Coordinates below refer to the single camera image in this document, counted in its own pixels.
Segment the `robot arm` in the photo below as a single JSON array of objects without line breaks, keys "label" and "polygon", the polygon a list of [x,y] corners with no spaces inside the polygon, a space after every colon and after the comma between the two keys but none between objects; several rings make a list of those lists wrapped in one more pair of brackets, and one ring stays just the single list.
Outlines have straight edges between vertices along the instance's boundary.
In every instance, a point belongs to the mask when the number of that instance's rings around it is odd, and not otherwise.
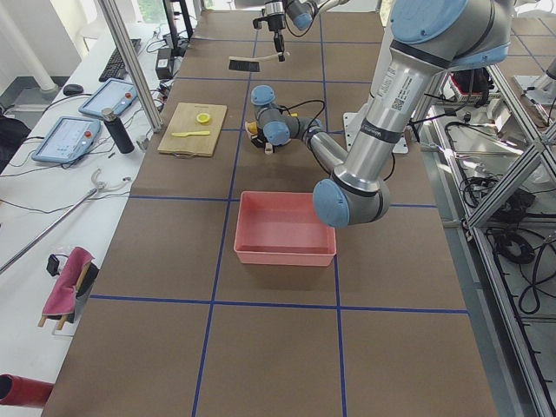
[{"label": "robot arm", "polygon": [[347,3],[344,0],[328,1],[266,1],[261,10],[261,15],[253,20],[256,30],[266,23],[268,30],[273,33],[275,53],[271,56],[262,57],[261,60],[268,61],[277,59],[279,62],[286,60],[286,50],[283,30],[296,38],[305,36],[313,26],[316,18],[336,6]]},{"label": "robot arm", "polygon": [[397,1],[382,45],[391,62],[350,149],[343,149],[316,120],[286,115],[267,85],[254,88],[255,121],[273,145],[299,139],[329,177],[313,191],[314,211],[334,228],[380,219],[389,207],[381,170],[431,80],[445,70],[499,63],[510,45],[510,1]]}]

